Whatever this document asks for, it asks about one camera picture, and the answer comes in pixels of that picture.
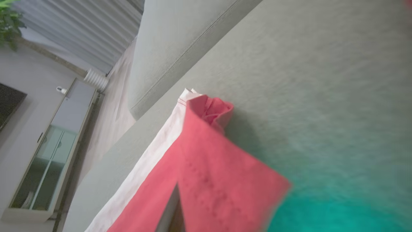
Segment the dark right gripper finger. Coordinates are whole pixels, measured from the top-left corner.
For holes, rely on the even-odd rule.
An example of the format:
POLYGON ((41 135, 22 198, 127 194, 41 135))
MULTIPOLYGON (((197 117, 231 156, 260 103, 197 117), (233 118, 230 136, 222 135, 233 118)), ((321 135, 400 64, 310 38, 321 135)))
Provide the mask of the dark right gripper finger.
POLYGON ((183 208, 178 185, 175 185, 156 227, 156 232, 185 232, 183 208))

